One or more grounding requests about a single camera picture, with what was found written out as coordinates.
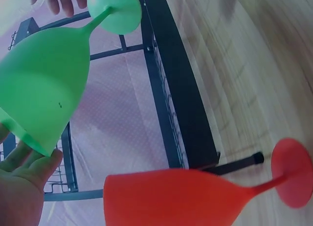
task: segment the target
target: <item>wire grid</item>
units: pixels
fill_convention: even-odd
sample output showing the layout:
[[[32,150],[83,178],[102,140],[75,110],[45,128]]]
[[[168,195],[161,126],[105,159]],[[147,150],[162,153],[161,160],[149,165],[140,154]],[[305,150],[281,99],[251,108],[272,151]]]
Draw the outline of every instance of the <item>wire grid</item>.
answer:
[[[20,139],[16,136],[15,137],[15,143],[16,145],[19,143]],[[62,141],[59,139],[56,147],[56,149],[63,150],[62,149]],[[4,154],[3,154],[3,144],[0,144],[0,161],[4,160]],[[45,187],[44,187],[45,193],[67,193],[71,192],[71,189],[67,187],[67,179],[66,179],[66,172],[64,167],[64,160],[62,160],[61,164],[57,167],[55,172],[52,174],[52,176],[47,181]]]
[[[160,76],[161,82],[162,82],[163,93],[166,97],[165,98],[166,107],[167,107],[167,111],[168,111],[168,114],[170,117],[170,123],[171,123],[171,127],[172,127],[172,132],[174,134],[174,140],[175,140],[175,144],[176,144],[176,150],[177,150],[177,153],[179,156],[180,166],[182,168],[188,169],[189,164],[188,164],[188,158],[187,158],[187,154],[186,154],[186,150],[185,150],[185,145],[183,143],[181,131],[179,128],[178,118],[177,118],[175,108],[174,108],[174,103],[173,103],[172,96],[171,96],[170,89],[169,89],[169,85],[168,85],[168,82],[166,79],[166,74],[164,71],[164,66],[162,63],[161,55],[160,55],[160,52],[159,52],[158,47],[157,47],[156,37],[154,35],[153,35],[153,51],[155,53],[156,64],[157,64],[159,76]]]

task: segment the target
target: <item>dark spot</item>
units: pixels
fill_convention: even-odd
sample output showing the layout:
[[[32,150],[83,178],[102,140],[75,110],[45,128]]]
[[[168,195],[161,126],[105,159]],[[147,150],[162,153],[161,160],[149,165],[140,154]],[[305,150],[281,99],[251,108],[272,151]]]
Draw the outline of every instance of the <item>dark spot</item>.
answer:
[[[220,11],[227,21],[233,17],[237,0],[220,0]]]

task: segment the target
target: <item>plastic wine glass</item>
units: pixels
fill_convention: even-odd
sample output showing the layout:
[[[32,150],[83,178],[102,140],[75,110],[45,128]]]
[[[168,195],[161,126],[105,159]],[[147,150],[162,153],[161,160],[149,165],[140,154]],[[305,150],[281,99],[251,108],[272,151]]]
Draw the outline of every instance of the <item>plastic wine glass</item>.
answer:
[[[273,180],[255,187],[184,169],[108,176],[106,225],[231,226],[252,198],[274,187],[286,205],[305,206],[313,192],[313,167],[302,144],[291,138],[279,141],[271,168]]]
[[[101,23],[116,34],[135,30],[138,0],[89,0],[95,18],[82,28],[58,27],[21,41],[0,62],[0,123],[50,156],[76,110],[89,73],[89,37]]]

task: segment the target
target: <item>green wine glass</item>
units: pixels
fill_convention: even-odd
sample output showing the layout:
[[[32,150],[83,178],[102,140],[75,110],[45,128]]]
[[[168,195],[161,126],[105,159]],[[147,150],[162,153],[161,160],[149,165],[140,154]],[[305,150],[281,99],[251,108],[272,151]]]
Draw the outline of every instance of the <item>green wine glass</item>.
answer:
[[[0,62],[0,122],[50,156],[76,110],[89,73],[89,37],[103,21],[116,34],[140,24],[138,0],[88,1],[95,18],[82,28],[57,27],[29,36]]]

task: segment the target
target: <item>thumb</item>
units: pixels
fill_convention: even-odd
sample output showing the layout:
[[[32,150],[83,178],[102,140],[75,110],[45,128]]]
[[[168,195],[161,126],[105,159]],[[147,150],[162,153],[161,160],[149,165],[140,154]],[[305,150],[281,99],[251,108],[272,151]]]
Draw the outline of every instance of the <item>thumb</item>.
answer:
[[[54,173],[55,169],[60,165],[63,158],[63,153],[55,149],[50,157],[43,157],[34,161],[29,172],[36,177],[36,185],[40,188],[45,186],[45,183]]]

